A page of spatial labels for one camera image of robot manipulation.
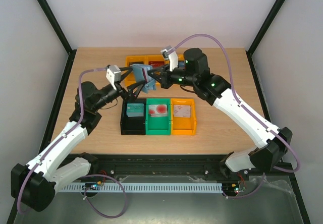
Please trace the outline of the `blue leather card holder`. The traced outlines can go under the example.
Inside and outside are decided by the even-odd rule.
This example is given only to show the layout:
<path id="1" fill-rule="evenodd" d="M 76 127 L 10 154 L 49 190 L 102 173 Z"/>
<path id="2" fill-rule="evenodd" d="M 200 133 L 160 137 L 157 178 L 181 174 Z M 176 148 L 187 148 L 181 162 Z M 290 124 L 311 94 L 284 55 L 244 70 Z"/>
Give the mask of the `blue leather card holder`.
<path id="1" fill-rule="evenodd" d="M 144 93 L 148 93 L 151 90 L 156 90 L 156 80 L 148 75 L 148 71 L 153 69 L 151 65 L 133 64 L 132 70 L 135 76 L 136 82 L 145 81 L 145 85 L 142 88 Z"/>

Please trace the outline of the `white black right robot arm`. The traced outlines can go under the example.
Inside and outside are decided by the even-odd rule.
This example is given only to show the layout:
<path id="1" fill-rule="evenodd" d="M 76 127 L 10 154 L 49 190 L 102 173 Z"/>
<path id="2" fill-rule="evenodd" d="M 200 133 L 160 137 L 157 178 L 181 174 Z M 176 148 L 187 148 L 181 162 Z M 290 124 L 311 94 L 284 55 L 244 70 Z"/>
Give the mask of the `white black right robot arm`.
<path id="1" fill-rule="evenodd" d="M 234 91 L 234 87 L 222 76 L 210 72 L 206 54 L 199 48 L 184 51 L 183 68 L 178 66 L 176 52 L 162 54 L 169 64 L 148 71 L 148 75 L 160 83 L 161 88 L 172 85 L 191 86 L 194 93 L 211 106 L 229 116 L 251 138 L 254 147 L 240 152 L 231 152 L 220 167 L 221 176 L 232 179 L 239 171 L 258 169 L 269 172 L 279 169 L 278 162 L 289 151 L 292 131 L 279 128 L 250 107 Z"/>

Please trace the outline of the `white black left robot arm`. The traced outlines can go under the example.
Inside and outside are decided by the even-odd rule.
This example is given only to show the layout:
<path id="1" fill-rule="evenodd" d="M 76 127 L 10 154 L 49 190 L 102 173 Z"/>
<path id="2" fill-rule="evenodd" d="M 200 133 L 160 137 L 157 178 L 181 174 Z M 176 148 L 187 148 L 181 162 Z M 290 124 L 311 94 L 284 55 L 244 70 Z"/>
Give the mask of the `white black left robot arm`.
<path id="1" fill-rule="evenodd" d="M 71 163 L 61 166 L 63 160 L 81 141 L 86 139 L 98 125 L 101 114 L 98 112 L 118 97 L 123 100 L 136 99 L 146 84 L 140 80 L 127 88 L 121 82 L 132 72 L 131 67 L 107 66 L 97 68 L 105 71 L 109 84 L 97 89 L 92 82 L 78 78 L 75 109 L 63 130 L 52 142 L 27 164 L 16 164 L 11 170 L 11 196 L 17 200 L 17 211 L 25 214 L 30 210 L 43 211 L 53 201 L 56 193 L 79 178 L 95 176 L 98 159 L 82 153 Z"/>

